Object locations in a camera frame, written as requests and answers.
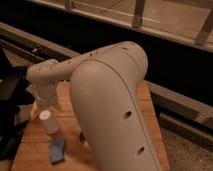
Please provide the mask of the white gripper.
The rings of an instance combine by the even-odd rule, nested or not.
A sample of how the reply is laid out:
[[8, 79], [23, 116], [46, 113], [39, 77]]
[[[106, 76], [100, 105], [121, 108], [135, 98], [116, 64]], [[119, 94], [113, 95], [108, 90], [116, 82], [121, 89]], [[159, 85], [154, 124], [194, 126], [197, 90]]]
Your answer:
[[34, 120], [37, 117], [37, 109], [39, 108], [47, 108], [49, 106], [56, 105], [58, 103], [58, 96], [56, 92], [42, 95], [40, 92], [35, 93], [36, 102], [33, 103], [32, 109], [30, 112], [30, 119]]

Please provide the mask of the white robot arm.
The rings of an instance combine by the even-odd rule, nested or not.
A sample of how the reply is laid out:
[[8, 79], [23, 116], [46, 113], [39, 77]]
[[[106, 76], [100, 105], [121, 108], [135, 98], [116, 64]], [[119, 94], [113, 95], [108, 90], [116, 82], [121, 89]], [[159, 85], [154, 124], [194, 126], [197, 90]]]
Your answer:
[[35, 64], [27, 79], [42, 109], [58, 103], [60, 81], [70, 82], [74, 113], [101, 171], [163, 171], [137, 98], [147, 68], [144, 49], [123, 41]]

